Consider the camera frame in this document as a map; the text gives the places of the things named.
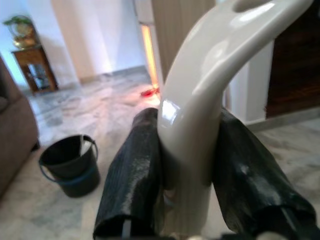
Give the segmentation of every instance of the brown sofa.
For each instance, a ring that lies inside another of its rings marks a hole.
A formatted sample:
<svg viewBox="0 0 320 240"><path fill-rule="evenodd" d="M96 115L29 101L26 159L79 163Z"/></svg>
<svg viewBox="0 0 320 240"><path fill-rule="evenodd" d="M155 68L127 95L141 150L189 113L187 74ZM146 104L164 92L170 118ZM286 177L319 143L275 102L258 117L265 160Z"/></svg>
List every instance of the brown sofa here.
<svg viewBox="0 0 320 240"><path fill-rule="evenodd" d="M28 99L0 57L0 196L38 145L38 127Z"/></svg>

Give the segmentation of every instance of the wooden door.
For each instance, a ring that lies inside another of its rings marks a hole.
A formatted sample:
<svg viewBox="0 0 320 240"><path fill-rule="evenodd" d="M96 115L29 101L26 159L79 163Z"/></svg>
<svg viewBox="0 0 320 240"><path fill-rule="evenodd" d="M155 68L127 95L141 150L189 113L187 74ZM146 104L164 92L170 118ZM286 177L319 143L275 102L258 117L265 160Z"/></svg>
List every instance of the wooden door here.
<svg viewBox="0 0 320 240"><path fill-rule="evenodd" d="M267 117L320 105L320 0L274 42Z"/></svg>

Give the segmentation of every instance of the wooden cabinet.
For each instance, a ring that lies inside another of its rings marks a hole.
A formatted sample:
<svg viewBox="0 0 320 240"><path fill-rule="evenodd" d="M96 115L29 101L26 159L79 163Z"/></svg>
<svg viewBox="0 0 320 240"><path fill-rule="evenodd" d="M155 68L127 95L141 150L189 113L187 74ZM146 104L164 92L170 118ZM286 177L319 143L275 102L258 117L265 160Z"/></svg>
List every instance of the wooden cabinet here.
<svg viewBox="0 0 320 240"><path fill-rule="evenodd" d="M12 52L32 94L56 91L58 85L41 46Z"/></svg>

